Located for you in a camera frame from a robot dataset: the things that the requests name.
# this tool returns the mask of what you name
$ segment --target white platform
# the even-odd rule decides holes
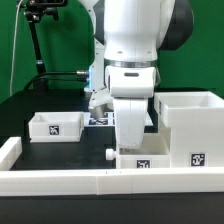
[[[20,138],[10,138],[0,149],[0,154],[5,154],[6,157],[10,158],[12,151],[16,150],[16,155],[18,156],[21,153],[21,149]],[[1,160],[1,170],[5,170],[2,168],[4,161]],[[0,171],[0,196],[223,191],[223,167]]]
[[[155,93],[154,107],[158,134],[145,134],[140,149],[107,151],[116,168],[224,167],[223,99],[211,92]]]

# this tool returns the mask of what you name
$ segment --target white box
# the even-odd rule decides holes
[[[161,134],[144,134],[138,150],[120,149],[116,155],[116,168],[168,168],[170,155]]]
[[[211,92],[156,93],[154,107],[166,127],[224,126],[224,101]]]
[[[171,167],[224,167],[224,100],[211,92],[156,93]]]
[[[35,113],[29,122],[31,142],[77,142],[83,129],[83,112]]]

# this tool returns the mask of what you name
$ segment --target green wall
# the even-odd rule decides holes
[[[194,11],[193,35],[177,51],[159,52],[161,87],[201,87],[224,96],[224,2],[190,0]],[[0,102],[9,96],[16,0],[1,0]],[[44,17],[37,25],[48,71],[86,69],[93,60],[92,26],[76,0],[59,9],[60,20]],[[20,13],[14,92],[36,75],[28,23]],[[52,88],[80,88],[84,84],[51,82]]]

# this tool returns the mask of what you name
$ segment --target white bin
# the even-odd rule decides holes
[[[116,168],[168,168],[170,155],[167,143],[161,134],[144,134],[138,150],[120,149],[116,156]]]
[[[83,129],[83,112],[35,113],[29,122],[31,142],[77,142]]]
[[[156,93],[154,106],[160,126],[170,130],[171,167],[224,167],[223,99],[211,92]]]

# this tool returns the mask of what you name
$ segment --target black cable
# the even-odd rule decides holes
[[[41,74],[38,74],[36,75],[35,77],[33,77],[27,84],[26,86],[24,87],[24,90],[27,91],[30,87],[30,85],[34,82],[34,81],[37,81],[37,80],[40,80],[40,79],[43,79],[42,77],[44,76],[48,76],[48,75],[55,75],[55,76],[61,76],[61,75],[77,75],[77,76],[80,76],[80,77],[83,77],[83,78],[88,78],[89,77],[89,74],[88,74],[88,71],[86,70],[78,70],[78,71],[72,71],[72,72],[44,72],[44,73],[41,73]]]
[[[39,78],[36,78],[36,79],[32,79],[30,80],[26,86],[24,87],[24,91],[28,91],[31,84],[37,80],[40,80],[40,79],[47,79],[47,80],[52,80],[52,81],[69,81],[69,82],[88,82],[88,79],[87,78],[76,78],[76,79],[55,79],[55,78],[42,78],[42,77],[39,77]]]
[[[34,76],[33,79],[44,77],[47,75],[78,75],[78,72],[77,71],[74,71],[74,72],[44,72],[44,73]]]

